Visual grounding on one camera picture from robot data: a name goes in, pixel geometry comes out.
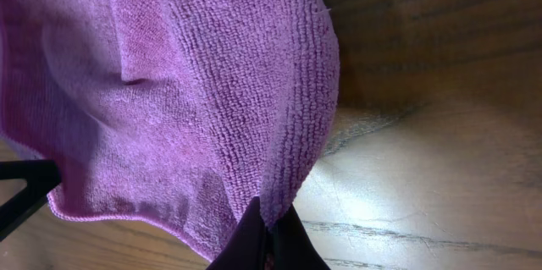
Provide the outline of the purple microfibre cloth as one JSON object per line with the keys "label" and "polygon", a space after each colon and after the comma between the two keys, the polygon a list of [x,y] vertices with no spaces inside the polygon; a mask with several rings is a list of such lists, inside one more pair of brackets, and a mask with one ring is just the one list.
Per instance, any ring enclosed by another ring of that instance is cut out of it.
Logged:
{"label": "purple microfibre cloth", "polygon": [[214,259],[319,158],[339,48],[323,0],[1,0],[1,136],[52,159],[69,221],[139,220]]}

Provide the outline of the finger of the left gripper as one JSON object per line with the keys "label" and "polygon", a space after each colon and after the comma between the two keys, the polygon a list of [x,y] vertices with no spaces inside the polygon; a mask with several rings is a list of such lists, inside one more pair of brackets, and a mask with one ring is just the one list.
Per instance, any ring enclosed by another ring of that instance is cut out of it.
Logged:
{"label": "finger of the left gripper", "polygon": [[1,162],[1,180],[22,179],[25,188],[1,205],[1,240],[43,207],[47,194],[61,183],[53,160]]}

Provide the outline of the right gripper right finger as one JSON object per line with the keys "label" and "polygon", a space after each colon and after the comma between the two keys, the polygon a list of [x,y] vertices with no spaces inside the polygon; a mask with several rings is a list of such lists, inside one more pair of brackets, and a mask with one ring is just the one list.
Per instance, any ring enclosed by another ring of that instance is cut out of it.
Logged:
{"label": "right gripper right finger", "polygon": [[312,245],[293,206],[270,229],[270,235],[273,269],[330,270]]}

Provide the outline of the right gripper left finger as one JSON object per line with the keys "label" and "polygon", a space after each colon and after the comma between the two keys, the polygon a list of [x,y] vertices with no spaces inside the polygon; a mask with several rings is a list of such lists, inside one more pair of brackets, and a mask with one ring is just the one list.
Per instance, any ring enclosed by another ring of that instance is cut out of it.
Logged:
{"label": "right gripper left finger", "polygon": [[254,197],[228,244],[207,270],[263,270],[267,255],[267,234],[260,214],[260,200]]}

